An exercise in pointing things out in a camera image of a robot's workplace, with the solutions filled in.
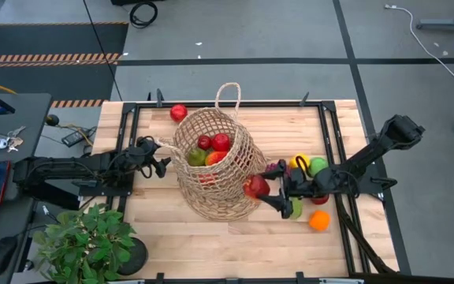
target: wicker basket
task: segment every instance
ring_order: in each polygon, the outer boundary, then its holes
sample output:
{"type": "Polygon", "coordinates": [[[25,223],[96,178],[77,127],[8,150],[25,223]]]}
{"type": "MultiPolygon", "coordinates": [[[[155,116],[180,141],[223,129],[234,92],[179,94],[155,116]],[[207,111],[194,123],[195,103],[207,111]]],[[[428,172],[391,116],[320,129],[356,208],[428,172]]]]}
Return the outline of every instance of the wicker basket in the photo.
{"type": "Polygon", "coordinates": [[[224,84],[218,90],[215,107],[205,107],[189,114],[178,125],[172,142],[158,141],[171,151],[181,191],[188,205],[209,220],[232,221],[243,218],[259,205],[244,195],[243,183],[249,175],[263,172],[266,160],[250,133],[236,120],[240,101],[238,83],[224,84]],[[222,112],[218,106],[220,94],[228,86],[237,87],[233,117],[222,112]],[[227,156],[212,166],[188,165],[188,153],[197,147],[199,136],[213,137],[218,133],[227,134],[231,140],[227,156]]]}

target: gray floor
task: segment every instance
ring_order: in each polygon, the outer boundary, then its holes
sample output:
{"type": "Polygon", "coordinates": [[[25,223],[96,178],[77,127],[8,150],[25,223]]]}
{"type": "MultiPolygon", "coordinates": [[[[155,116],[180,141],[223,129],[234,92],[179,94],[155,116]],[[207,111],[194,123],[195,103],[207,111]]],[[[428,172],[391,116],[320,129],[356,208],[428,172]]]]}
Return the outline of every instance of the gray floor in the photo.
{"type": "MultiPolygon", "coordinates": [[[[125,21],[109,1],[87,0],[94,21],[125,21]]],[[[357,58],[426,58],[409,30],[409,16],[383,9],[386,0],[340,0],[357,58]]],[[[419,18],[454,17],[454,1],[392,0],[419,18]]],[[[326,0],[167,0],[147,29],[129,27],[125,59],[344,58],[333,4],[326,0]]],[[[6,0],[0,23],[87,21],[81,1],[6,0]]],[[[454,32],[417,31],[429,50],[454,58],[454,32]]],[[[414,275],[454,277],[454,79],[439,65],[361,65],[374,124],[407,114],[427,131],[410,151],[389,153],[397,178],[396,210],[414,275]]],[[[212,99],[218,86],[238,81],[245,99],[356,99],[347,65],[189,65],[117,68],[124,99],[145,99],[161,88],[166,99],[212,99]]],[[[95,125],[99,109],[52,110],[64,123],[95,125]]],[[[43,134],[54,139],[57,129],[43,134]]],[[[42,138],[37,155],[78,156],[42,138]]],[[[33,281],[34,274],[13,283],[33,281]]]]}

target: orange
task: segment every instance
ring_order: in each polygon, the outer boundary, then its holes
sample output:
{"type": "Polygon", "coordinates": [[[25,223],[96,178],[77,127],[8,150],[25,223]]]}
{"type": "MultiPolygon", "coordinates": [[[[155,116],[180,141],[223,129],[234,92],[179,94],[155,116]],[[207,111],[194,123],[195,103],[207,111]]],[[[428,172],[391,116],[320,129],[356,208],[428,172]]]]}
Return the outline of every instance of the orange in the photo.
{"type": "Polygon", "coordinates": [[[317,231],[327,230],[329,224],[330,216],[325,211],[317,210],[309,218],[309,226],[317,231]]]}

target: green fruit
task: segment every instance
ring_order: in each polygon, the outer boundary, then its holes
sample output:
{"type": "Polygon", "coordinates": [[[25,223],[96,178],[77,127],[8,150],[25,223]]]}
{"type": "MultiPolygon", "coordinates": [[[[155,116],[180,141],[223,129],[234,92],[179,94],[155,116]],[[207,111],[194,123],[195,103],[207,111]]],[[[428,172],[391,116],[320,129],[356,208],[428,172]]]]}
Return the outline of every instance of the green fruit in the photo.
{"type": "Polygon", "coordinates": [[[290,215],[290,219],[297,219],[303,214],[303,202],[297,197],[290,197],[292,201],[293,212],[290,215]]]}
{"type": "Polygon", "coordinates": [[[190,166],[204,166],[206,151],[201,148],[194,148],[188,153],[188,164],[190,166]]]}
{"type": "Polygon", "coordinates": [[[324,158],[313,158],[311,159],[311,166],[309,167],[309,173],[314,177],[320,170],[329,167],[329,164],[324,158]]]}

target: potted plant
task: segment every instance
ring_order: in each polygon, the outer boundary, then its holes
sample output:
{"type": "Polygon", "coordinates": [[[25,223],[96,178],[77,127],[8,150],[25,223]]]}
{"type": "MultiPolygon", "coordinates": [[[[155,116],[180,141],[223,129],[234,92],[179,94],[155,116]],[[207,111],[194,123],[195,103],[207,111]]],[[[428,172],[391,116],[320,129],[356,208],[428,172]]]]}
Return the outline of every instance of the potted plant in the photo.
{"type": "Polygon", "coordinates": [[[34,233],[42,258],[36,269],[48,264],[40,271],[43,277],[57,283],[103,284],[136,273],[144,265],[144,243],[129,236],[135,231],[122,222],[122,213],[105,207],[96,204],[87,213],[62,212],[58,224],[34,233]]]}

